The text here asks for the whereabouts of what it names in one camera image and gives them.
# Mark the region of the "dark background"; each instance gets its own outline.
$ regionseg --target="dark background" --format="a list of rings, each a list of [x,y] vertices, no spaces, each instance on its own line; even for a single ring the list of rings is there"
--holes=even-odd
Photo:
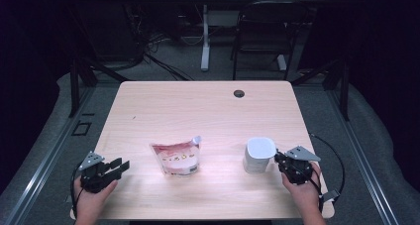
[[[368,25],[368,31],[349,59],[350,81],[382,120],[394,143],[394,158],[405,178],[420,191],[415,167],[420,155],[420,0],[366,0],[366,3],[361,7],[367,13],[364,24]],[[173,16],[185,11],[184,7],[175,6],[173,15],[165,16],[168,22],[161,25],[175,39],[178,23]],[[156,13],[170,13],[164,8],[167,5],[156,6],[147,13],[157,26],[161,15]],[[55,82],[69,72],[78,54],[98,57],[101,50],[107,50],[100,41],[89,42],[86,34],[117,31],[121,38],[114,40],[113,45],[127,48],[102,55],[118,59],[137,56],[136,40],[126,23],[122,23],[123,10],[106,13],[118,22],[115,26],[83,21],[86,18],[83,13],[71,16],[51,1],[0,0],[0,191],[21,165],[52,113],[59,93]],[[299,68],[319,67],[340,57],[352,30],[361,23],[359,14],[351,9],[320,8]],[[91,33],[83,32],[76,23],[88,25]]]

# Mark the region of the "person's left hand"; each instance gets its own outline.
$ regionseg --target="person's left hand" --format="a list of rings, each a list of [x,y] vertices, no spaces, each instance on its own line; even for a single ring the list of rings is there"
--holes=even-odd
[[[107,187],[98,193],[90,193],[86,190],[82,191],[80,176],[74,181],[74,197],[77,199],[77,218],[75,224],[95,224],[96,220],[102,212],[105,201],[108,196],[114,191],[118,181],[112,181]]]

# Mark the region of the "gray carpet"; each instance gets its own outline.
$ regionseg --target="gray carpet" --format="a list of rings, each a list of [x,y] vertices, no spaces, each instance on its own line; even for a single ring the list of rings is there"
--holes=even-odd
[[[163,62],[178,66],[195,80],[230,80],[232,63],[229,61],[231,39],[227,36],[213,36],[210,69],[200,70],[201,44],[190,46],[183,42],[164,41],[153,56]],[[299,76],[293,63],[289,79]],[[133,80],[173,80],[173,77],[154,63],[143,61],[136,67],[119,71]],[[18,221],[22,224],[72,224],[69,218],[71,204],[68,202],[70,175],[74,166],[93,150],[101,129],[118,90],[118,82],[108,75],[97,72],[100,81],[95,88],[83,85],[82,108],[73,119],[70,112],[69,76],[58,83],[60,97],[55,109],[40,134],[22,167],[0,197],[0,224]],[[392,158],[392,142],[372,109],[363,97],[351,87],[349,116],[351,121],[343,123],[337,113],[336,92],[324,91],[320,85],[322,75],[311,79],[305,85],[294,87],[308,132],[331,144],[343,159],[346,168],[346,184],[343,194],[335,204],[336,214],[328,224],[420,224],[420,195],[402,178]],[[90,124],[85,136],[71,136],[77,123]],[[357,142],[374,172],[377,187],[364,176],[358,165],[354,140],[349,137],[349,127],[357,135]],[[319,140],[312,140],[316,153],[322,159],[321,167],[330,189],[339,188],[341,183],[340,164],[333,152]],[[52,170],[45,171],[46,182],[40,184],[34,199],[24,200],[23,194],[31,179],[39,171],[45,158],[54,147],[61,147],[56,153]],[[376,193],[385,197],[395,218],[384,217],[374,199]],[[26,207],[17,208],[16,204]],[[128,224],[128,221],[100,221],[99,224]],[[272,221],[273,224],[302,224],[300,219]]]

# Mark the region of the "snack pouch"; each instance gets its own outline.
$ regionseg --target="snack pouch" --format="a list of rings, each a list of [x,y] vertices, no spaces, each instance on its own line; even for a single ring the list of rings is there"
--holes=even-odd
[[[195,173],[199,165],[201,137],[173,145],[151,144],[165,174],[187,176]]]

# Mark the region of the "black round hole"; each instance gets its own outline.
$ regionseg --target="black round hole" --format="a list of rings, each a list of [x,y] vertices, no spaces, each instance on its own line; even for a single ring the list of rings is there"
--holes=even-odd
[[[235,90],[234,95],[237,98],[242,98],[245,96],[245,92],[241,89],[238,89],[238,90]]]

